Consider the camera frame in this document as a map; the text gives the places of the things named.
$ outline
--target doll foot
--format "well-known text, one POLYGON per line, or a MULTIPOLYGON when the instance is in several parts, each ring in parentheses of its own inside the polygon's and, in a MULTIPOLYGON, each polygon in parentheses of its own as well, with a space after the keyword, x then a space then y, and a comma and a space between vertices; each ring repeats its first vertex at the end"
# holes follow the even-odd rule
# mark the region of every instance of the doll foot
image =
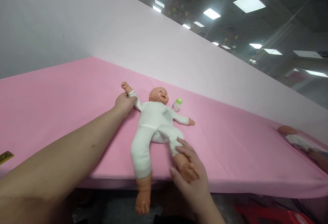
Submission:
POLYGON ((139 192, 136 200, 136 212, 139 215, 148 214, 150 206, 150 191, 139 192))
POLYGON ((195 169, 192 162, 186 162, 183 164, 179 172, 182 178, 187 182, 191 182, 199 178, 199 173, 197 169, 195 169))

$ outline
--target doll face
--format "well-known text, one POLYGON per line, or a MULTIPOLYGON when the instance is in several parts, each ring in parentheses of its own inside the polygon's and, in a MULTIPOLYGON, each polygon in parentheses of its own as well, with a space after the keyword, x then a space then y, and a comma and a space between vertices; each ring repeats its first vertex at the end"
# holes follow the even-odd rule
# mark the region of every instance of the doll face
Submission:
POLYGON ((168 103, 167 91, 163 87, 156 87, 151 90, 149 94, 149 101, 161 102, 163 104, 168 103))
POLYGON ((297 131, 290 126, 281 126, 278 128, 278 132, 284 135, 297 134, 297 131))

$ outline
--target doll in white clothing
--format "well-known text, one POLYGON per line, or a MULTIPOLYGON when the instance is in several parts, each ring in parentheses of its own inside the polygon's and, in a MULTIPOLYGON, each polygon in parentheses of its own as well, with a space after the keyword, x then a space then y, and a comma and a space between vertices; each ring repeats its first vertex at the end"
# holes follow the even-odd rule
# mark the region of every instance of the doll in white clothing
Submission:
MULTIPOLYGON (((129 97, 136 96, 138 98, 136 92, 126 82, 123 82, 121 87, 129 97)), ((183 139, 183 135, 173 126, 173 119, 189 126, 195 125, 195 122, 175 113, 166 105, 167 103, 168 95, 163 87, 156 87, 150 92, 149 102, 141 103, 138 98, 134 103, 135 108, 141 111, 138 129, 131 146, 139 191, 135 207, 138 214, 147 214, 149 212, 152 172, 149 145, 151 141, 157 143, 169 142, 173 160, 184 180, 190 182, 199 177, 194 164, 189 162, 184 154, 176 151, 176 146, 182 146, 177 138, 183 139)))
POLYGON ((317 165, 328 174, 328 152, 319 150, 309 144, 301 136, 297 135, 297 131, 290 126, 278 127, 278 132, 285 136, 285 139, 297 150, 301 150, 315 161, 317 165))

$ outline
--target baby bottle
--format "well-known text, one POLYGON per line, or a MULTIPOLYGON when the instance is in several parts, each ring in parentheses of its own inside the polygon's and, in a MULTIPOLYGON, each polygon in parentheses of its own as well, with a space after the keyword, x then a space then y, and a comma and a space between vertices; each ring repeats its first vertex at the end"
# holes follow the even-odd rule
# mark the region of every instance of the baby bottle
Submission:
POLYGON ((178 111, 181 107, 181 104, 182 104, 182 99, 181 98, 176 99, 176 101, 172 105, 172 110, 175 112, 178 111))

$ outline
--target ceiling light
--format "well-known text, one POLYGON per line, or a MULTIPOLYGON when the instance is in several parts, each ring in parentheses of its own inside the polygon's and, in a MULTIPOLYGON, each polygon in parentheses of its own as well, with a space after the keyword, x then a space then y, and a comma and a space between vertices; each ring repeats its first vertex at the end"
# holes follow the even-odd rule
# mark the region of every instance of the ceiling light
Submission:
POLYGON ((249 13, 266 7, 260 0, 237 0, 233 3, 245 13, 249 13))
POLYGON ((162 12, 159 8, 153 6, 153 9, 156 10, 157 12, 162 12))
POLYGON ((190 29, 191 28, 190 26, 187 26, 186 24, 183 24, 182 26, 185 27, 185 28, 187 28, 187 29, 190 29))
POLYGON ((309 74, 312 74, 312 75, 317 75, 317 76, 321 76, 321 77, 326 77, 328 78, 328 76, 324 73, 320 73, 320 72, 315 72, 315 71, 310 71, 310 70, 305 70, 306 72, 308 72, 309 74))
POLYGON ((200 24, 199 22, 194 22, 197 26, 199 26, 199 27, 204 27, 204 25, 203 24, 200 24))
POLYGON ((253 46, 253 47, 256 48, 256 49, 259 49, 259 48, 262 47, 261 44, 249 44, 249 45, 250 45, 250 46, 253 46))
POLYGON ((282 55, 282 53, 280 53, 279 51, 274 50, 274 49, 264 49, 264 50, 272 55, 282 55))
POLYGON ((322 57, 316 51, 293 51, 293 52, 300 57, 310 57, 310 58, 322 59, 322 57))
POLYGON ((213 9, 208 9, 204 12, 205 15, 210 17, 211 19, 219 18, 221 15, 219 15, 217 12, 215 12, 213 9))
POLYGON ((158 0, 155 0, 155 3, 159 6, 161 6, 162 8, 165 7, 165 5, 163 3, 161 3, 160 1, 158 1, 158 0))

